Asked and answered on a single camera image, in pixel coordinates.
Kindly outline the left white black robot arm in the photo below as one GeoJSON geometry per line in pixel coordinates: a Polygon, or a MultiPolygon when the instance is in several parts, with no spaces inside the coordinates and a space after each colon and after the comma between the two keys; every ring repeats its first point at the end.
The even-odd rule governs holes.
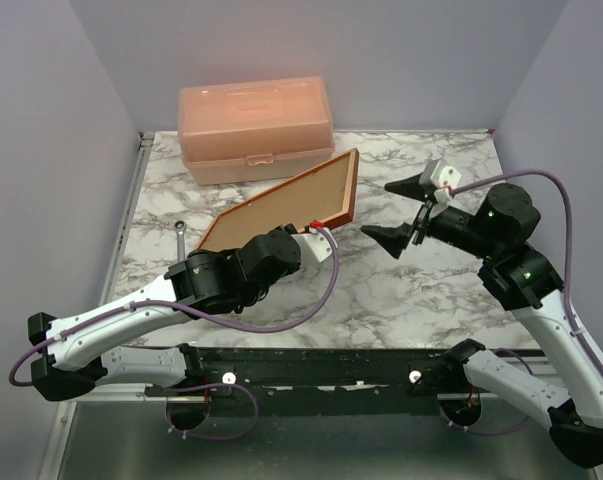
{"type": "Polygon", "coordinates": [[[129,341],[201,313],[239,313],[300,266],[297,235],[278,227],[241,248],[193,251],[148,285],[91,311],[65,318],[35,314],[28,334],[41,355],[30,366],[33,386],[48,401],[117,383],[172,386],[193,394],[203,372],[178,348],[145,350],[129,341]]]}

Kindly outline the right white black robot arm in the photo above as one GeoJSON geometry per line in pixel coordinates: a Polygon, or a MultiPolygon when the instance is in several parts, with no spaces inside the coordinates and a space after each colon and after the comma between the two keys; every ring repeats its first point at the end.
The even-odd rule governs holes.
{"type": "Polygon", "coordinates": [[[420,202],[414,221],[361,230],[393,258],[432,238],[480,259],[484,288],[531,334],[563,384],[544,382],[473,340],[444,353],[437,371],[443,384],[455,392],[471,385],[495,394],[542,426],[573,464],[602,465],[603,354],[576,316],[568,277],[528,242],[540,212],[504,175],[473,186],[488,192],[471,214],[448,204],[468,190],[456,179],[422,173],[389,182],[386,191],[420,202]]]}

